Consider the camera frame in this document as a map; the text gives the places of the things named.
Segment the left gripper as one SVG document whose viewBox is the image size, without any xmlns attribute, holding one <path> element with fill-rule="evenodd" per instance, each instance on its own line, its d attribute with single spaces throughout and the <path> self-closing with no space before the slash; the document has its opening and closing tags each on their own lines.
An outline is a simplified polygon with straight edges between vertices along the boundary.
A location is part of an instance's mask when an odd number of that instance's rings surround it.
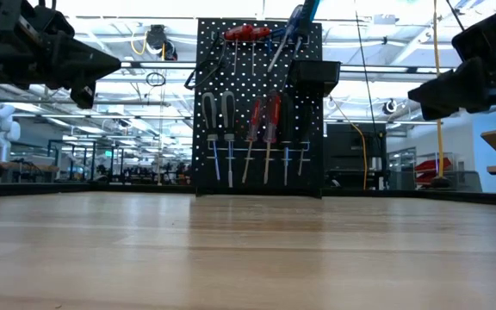
<svg viewBox="0 0 496 310">
<path fill-rule="evenodd" d="M 121 61 L 72 38 L 64 15 L 44 1 L 0 0 L 0 84 L 27 86 L 47 72 L 71 89 L 80 109 L 91 109 L 96 81 L 121 68 Z"/>
</svg>

